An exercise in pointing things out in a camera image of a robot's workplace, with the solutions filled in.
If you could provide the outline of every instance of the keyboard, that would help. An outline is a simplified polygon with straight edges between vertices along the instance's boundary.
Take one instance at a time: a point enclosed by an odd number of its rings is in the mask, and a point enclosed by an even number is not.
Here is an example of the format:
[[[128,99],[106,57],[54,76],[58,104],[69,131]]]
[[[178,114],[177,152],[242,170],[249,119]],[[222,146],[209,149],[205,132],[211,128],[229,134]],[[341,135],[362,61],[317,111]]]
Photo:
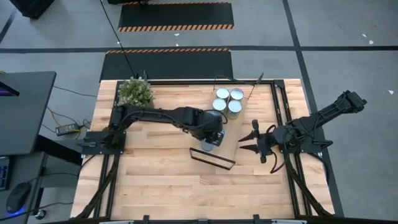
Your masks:
[[[7,156],[0,157],[0,191],[8,189],[10,176],[10,158]]]

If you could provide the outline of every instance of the orange and black striped tape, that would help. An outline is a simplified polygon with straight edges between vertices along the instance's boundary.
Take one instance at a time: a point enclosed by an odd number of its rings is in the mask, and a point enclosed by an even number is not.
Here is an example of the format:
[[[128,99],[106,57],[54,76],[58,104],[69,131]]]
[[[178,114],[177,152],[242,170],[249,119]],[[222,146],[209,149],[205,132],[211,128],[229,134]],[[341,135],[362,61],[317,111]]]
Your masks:
[[[139,4],[138,2],[127,2],[124,3],[123,6]],[[171,4],[231,4],[230,2],[157,2],[157,3],[148,3],[148,5],[171,5]]]
[[[119,32],[233,29],[232,24],[120,27]]]
[[[161,52],[225,52],[230,49],[147,49],[147,50],[125,50],[124,53],[161,53]],[[105,54],[120,54],[122,50],[109,50]]]

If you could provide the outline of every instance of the table leg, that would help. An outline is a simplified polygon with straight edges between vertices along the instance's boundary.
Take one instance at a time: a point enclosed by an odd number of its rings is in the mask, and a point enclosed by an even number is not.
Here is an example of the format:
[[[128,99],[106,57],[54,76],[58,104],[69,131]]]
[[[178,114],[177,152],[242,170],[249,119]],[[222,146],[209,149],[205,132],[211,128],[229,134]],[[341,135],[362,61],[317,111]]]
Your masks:
[[[63,146],[59,143],[56,143],[55,141],[48,139],[46,137],[43,137],[41,135],[37,136],[35,150],[43,151],[50,156],[54,156],[59,159],[63,159],[67,162],[71,162],[78,166],[81,165],[81,162],[83,160],[81,158],[81,154],[79,152],[76,152],[73,149],[65,147],[65,146]]]

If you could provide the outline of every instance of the tin can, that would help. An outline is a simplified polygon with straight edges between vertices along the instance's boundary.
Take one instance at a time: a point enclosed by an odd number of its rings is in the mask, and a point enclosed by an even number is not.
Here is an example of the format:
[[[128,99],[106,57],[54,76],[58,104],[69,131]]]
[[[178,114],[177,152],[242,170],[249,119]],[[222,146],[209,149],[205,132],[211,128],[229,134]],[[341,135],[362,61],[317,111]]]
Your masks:
[[[228,103],[228,111],[226,113],[229,119],[236,119],[239,116],[239,113],[242,110],[242,104],[238,100],[231,100]]]
[[[238,100],[241,101],[243,99],[243,90],[239,88],[235,88],[231,90],[231,98],[230,100]]]
[[[223,100],[225,100],[225,102],[228,102],[229,90],[225,87],[221,87],[221,88],[217,89],[216,96],[217,96],[217,98],[223,99]]]
[[[225,108],[226,108],[226,102],[225,102],[225,100],[220,99],[220,98],[214,99],[214,101],[213,101],[213,109],[214,109],[214,110],[218,110],[218,111],[224,113]]]

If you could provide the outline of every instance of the gray floor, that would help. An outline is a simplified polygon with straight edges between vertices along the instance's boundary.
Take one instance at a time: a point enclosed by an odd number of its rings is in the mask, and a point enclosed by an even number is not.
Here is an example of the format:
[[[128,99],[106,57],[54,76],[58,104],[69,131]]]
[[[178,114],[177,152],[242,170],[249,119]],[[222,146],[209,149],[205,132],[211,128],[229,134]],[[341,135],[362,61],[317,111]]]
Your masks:
[[[231,0],[233,30],[119,33],[126,47],[275,45],[293,46],[282,1]],[[398,2],[393,0],[289,0],[301,46],[398,45]],[[105,8],[116,27],[121,6]],[[13,10],[0,1],[0,30]],[[0,49],[63,49],[117,47],[117,40],[98,0],[56,0],[37,21],[19,13]],[[293,51],[232,51],[235,78],[301,78]],[[304,52],[305,64],[318,108],[330,104],[344,90],[368,100],[366,109],[342,116],[324,128],[344,213],[347,217],[398,220],[398,52]],[[104,53],[0,54],[0,70],[54,70],[55,84],[95,95]],[[54,89],[49,106],[78,123],[90,119],[95,99]],[[62,123],[69,120],[59,119]],[[44,124],[56,124],[46,113]],[[42,128],[40,133],[58,139]],[[74,187],[49,189],[42,205],[71,202]],[[66,220],[70,207],[53,207],[42,222]]]

